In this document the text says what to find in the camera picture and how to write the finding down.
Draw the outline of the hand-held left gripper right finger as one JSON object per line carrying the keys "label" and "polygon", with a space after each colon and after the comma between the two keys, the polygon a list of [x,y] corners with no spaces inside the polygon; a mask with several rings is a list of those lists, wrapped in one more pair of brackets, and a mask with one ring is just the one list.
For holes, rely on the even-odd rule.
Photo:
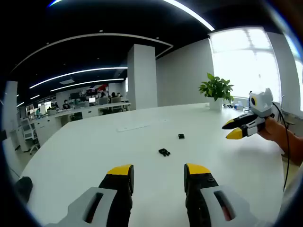
{"label": "hand-held left gripper right finger", "polygon": [[184,164],[185,207],[191,227],[271,227],[255,217],[249,203],[231,188],[219,185],[204,166]]}

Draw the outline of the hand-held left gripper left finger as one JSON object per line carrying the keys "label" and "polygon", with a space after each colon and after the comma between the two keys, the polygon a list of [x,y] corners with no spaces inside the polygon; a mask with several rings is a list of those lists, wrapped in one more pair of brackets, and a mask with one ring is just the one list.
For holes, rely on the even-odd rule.
{"label": "hand-held left gripper left finger", "polygon": [[67,215],[48,227],[127,227],[133,205],[134,166],[109,170],[99,187],[91,187],[68,206]]}

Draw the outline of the person's right hand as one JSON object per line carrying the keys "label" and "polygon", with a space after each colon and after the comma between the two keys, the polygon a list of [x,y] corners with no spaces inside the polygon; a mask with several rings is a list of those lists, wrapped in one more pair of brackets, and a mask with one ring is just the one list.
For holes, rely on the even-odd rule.
{"label": "person's right hand", "polygon": [[258,134],[266,140],[273,141],[278,145],[287,142],[286,128],[274,118],[268,117],[265,120],[265,127]]}

